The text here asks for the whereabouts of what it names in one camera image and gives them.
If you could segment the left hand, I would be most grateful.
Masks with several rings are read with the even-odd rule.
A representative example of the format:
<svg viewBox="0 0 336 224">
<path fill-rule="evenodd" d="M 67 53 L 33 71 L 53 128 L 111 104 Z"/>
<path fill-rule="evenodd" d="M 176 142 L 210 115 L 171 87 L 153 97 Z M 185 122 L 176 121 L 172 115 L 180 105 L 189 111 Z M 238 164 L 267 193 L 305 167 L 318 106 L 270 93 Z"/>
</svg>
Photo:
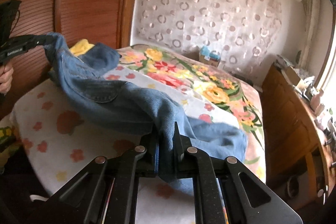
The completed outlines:
<svg viewBox="0 0 336 224">
<path fill-rule="evenodd" d="M 2 65 L 0 69 L 0 93 L 5 95 L 11 88 L 13 80 L 14 68 L 12 62 L 9 61 L 6 65 Z"/>
</svg>

